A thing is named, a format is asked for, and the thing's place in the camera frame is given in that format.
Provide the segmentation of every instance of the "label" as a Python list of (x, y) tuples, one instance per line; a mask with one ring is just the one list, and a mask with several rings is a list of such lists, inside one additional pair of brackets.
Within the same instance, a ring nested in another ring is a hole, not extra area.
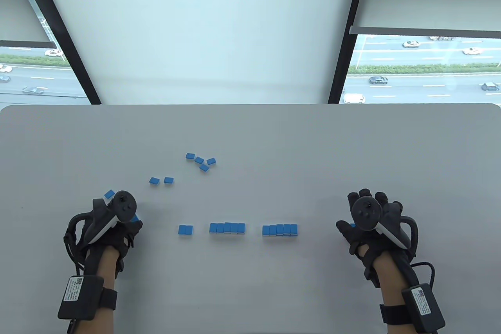
[(70, 278), (66, 286), (66, 292), (64, 293), (64, 302), (76, 302), (78, 300), (83, 281), (84, 277), (82, 276), (72, 276)]
[(419, 313), (421, 316), (426, 316), (427, 314), (431, 314), (430, 306), (428, 305), (428, 300), (426, 300), (426, 296), (424, 296), (424, 291), (421, 287), (412, 290), (412, 296), (414, 297), (414, 301), (416, 302), (417, 308), (419, 309)]

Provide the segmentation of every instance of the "black glove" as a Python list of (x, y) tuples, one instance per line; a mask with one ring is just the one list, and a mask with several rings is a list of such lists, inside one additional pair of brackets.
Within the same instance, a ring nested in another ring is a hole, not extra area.
[(86, 230), (92, 223), (92, 219), (86, 219), (84, 227), (82, 229), (82, 236), (77, 244), (77, 249), (81, 254), (83, 259), (86, 258), (87, 252), (90, 250), (90, 254), (98, 249), (104, 249), (106, 246), (112, 246), (120, 253), (117, 260), (117, 267), (115, 271), (115, 278), (120, 271), (123, 271), (124, 264), (123, 258), (127, 255), (130, 247), (134, 247), (134, 238), (138, 234), (141, 227), (143, 227), (142, 221), (128, 222), (115, 224), (114, 227), (107, 230), (104, 235), (102, 235), (97, 241), (92, 244), (82, 247), (82, 242)]
[[(349, 193), (348, 202), (350, 204), (350, 210), (353, 207), (353, 204), (358, 200), (358, 198), (363, 196), (372, 195), (368, 189), (362, 189), (359, 193), (356, 193), (354, 191), (352, 193)], [(376, 201), (381, 205), (381, 207), (384, 207), (388, 204), (388, 197), (383, 192), (377, 192), (374, 198), (376, 198)], [(399, 204), (402, 209), (402, 204), (400, 202), (394, 201), (394, 203)], [(374, 260), (379, 257), (384, 251), (389, 251), (394, 261), (396, 263), (398, 261), (397, 267), (399, 268), (399, 270), (405, 268), (406, 273), (408, 273), (408, 269), (410, 268), (410, 266), (407, 267), (407, 265), (410, 263), (408, 252), (404, 249), (399, 248), (385, 235), (379, 234), (376, 230), (362, 231), (360, 228), (353, 227), (344, 220), (336, 222), (336, 227), (344, 236), (344, 238), (349, 242), (350, 254), (356, 255), (358, 259), (362, 260), (362, 263), (365, 266), (364, 276), (367, 280), (371, 280), (375, 287), (379, 288), (380, 285), (376, 271), (372, 267), (372, 264), (374, 263)], [(358, 247), (364, 244), (367, 244), (369, 246), (369, 250), (365, 253), (364, 257), (360, 257), (360, 255), (358, 254)]]

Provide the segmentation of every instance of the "forearm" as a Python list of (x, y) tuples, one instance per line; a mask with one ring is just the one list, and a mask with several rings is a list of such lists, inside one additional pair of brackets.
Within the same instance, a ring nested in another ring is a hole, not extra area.
[[(107, 247), (99, 262), (97, 275), (104, 278), (104, 287), (115, 288), (115, 268), (118, 251)], [(75, 334), (113, 334), (113, 310), (99, 308), (92, 321), (79, 321)]]
[[(405, 305), (402, 297), (402, 290), (409, 288), (408, 283), (402, 276), (402, 273), (393, 262), (391, 255), (384, 252), (374, 261), (374, 269), (376, 270), (379, 284), (381, 285), (381, 293), (383, 294), (383, 302), (387, 307), (393, 305)], [(388, 325), (388, 334), (416, 334), (414, 325)]]

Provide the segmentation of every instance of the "road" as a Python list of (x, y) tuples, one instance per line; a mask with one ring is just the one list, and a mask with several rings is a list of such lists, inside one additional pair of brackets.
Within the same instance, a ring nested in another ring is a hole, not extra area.
[[(69, 68), (11, 65), (11, 80), (0, 83), (0, 109), (8, 105), (88, 105), (85, 92)], [(24, 87), (43, 87), (41, 96), (23, 94)]]
[[(418, 48), (404, 48), (403, 42), (417, 40)], [(469, 47), (483, 49), (480, 55), (465, 55)], [(419, 65), (499, 63), (500, 39), (457, 38), (453, 41), (432, 41), (428, 37), (359, 35), (350, 65)]]
[(369, 76), (348, 76), (345, 93), (363, 94), (366, 103), (495, 103), (500, 91), (483, 91), (485, 82), (501, 82), (501, 73), (388, 76), (387, 85), (370, 85)]

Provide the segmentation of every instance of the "window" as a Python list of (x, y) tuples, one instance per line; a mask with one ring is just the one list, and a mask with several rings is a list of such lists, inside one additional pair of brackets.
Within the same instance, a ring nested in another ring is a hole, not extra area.
[(0, 47), (0, 110), (8, 105), (88, 105), (89, 100), (34, 0), (29, 0), (58, 49)]
[(340, 103), (501, 107), (500, 87), (499, 39), (358, 35)]

